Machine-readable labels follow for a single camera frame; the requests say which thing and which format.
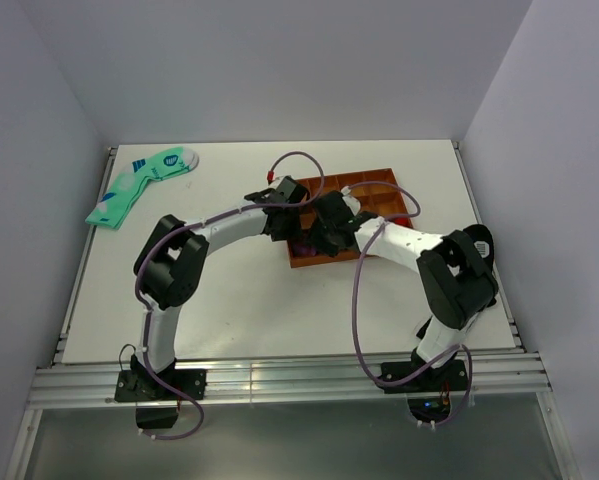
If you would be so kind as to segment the maroon purple orange sock pair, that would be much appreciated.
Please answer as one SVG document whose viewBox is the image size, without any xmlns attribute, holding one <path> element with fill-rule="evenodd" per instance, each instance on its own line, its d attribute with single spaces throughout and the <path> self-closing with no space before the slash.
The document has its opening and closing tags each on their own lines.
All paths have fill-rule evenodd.
<svg viewBox="0 0 599 480">
<path fill-rule="evenodd" d="M 314 257 L 318 254 L 318 252 L 313 246 L 303 242 L 293 243 L 291 246 L 291 250 L 293 252 L 293 255 L 297 258 Z"/>
</svg>

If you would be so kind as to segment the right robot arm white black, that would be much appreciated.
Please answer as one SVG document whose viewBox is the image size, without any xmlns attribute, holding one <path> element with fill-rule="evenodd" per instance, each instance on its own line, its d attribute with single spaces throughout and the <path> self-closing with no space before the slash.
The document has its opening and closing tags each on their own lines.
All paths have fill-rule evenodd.
<svg viewBox="0 0 599 480">
<path fill-rule="evenodd" d="M 359 259 L 353 277 L 352 335 L 361 364 L 358 301 L 361 273 L 368 256 L 406 267 L 419 275 L 431 316 L 412 352 L 412 378 L 431 390 L 447 374 L 478 315 L 496 302 L 494 241 L 490 230 L 473 224 L 449 234 L 431 234 L 399 225 L 397 215 L 364 211 L 356 198 L 332 191 L 315 200 L 316 219 L 309 242 L 319 253 L 336 256 L 355 250 Z"/>
</svg>

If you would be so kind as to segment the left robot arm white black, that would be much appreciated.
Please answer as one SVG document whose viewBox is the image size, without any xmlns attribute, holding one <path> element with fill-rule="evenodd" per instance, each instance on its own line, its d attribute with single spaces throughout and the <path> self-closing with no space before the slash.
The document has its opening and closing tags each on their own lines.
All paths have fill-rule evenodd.
<svg viewBox="0 0 599 480">
<path fill-rule="evenodd" d="M 306 187 L 285 176 L 209 218 L 186 223 L 166 215 L 159 220 L 134 265 L 144 320 L 133 369 L 143 393 L 162 399 L 173 389 L 179 315 L 198 289 L 207 258 L 249 237 L 285 241 L 297 236 L 300 209 L 310 200 Z"/>
</svg>

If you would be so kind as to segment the orange compartment tray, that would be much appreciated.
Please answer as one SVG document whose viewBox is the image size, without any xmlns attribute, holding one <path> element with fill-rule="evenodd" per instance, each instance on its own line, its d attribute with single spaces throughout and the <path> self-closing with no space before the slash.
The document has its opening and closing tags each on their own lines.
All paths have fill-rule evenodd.
<svg viewBox="0 0 599 480">
<path fill-rule="evenodd" d="M 356 185 L 363 182 L 371 182 L 371 185 L 355 187 L 352 190 L 352 194 L 361 202 L 362 210 L 374 212 L 383 217 L 409 213 L 403 195 L 396 188 L 397 180 L 391 168 L 326 175 L 322 194 L 325 195 L 331 191 L 340 191 L 344 186 Z M 295 242 L 307 244 L 308 230 L 315 218 L 316 213 L 311 206 L 306 206 L 301 210 L 300 222 L 302 234 L 300 237 L 287 242 L 291 268 L 351 261 L 358 258 L 358 254 L 355 251 L 342 251 L 335 257 L 322 254 L 317 254 L 314 257 L 295 257 L 291 250 L 292 244 Z"/>
</svg>

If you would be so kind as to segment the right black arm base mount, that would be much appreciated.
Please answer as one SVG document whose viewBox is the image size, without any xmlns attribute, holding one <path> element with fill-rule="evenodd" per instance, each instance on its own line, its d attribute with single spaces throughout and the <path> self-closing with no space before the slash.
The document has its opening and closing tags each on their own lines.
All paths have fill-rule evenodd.
<svg viewBox="0 0 599 480">
<path fill-rule="evenodd" d="M 429 368 L 413 377 L 419 367 L 414 361 L 384 362 L 379 379 L 389 386 L 380 386 L 385 394 L 406 394 L 410 415 L 423 425 L 439 426 L 453 413 L 451 395 L 464 393 L 472 387 L 472 367 L 461 359 L 452 358 L 440 369 Z"/>
</svg>

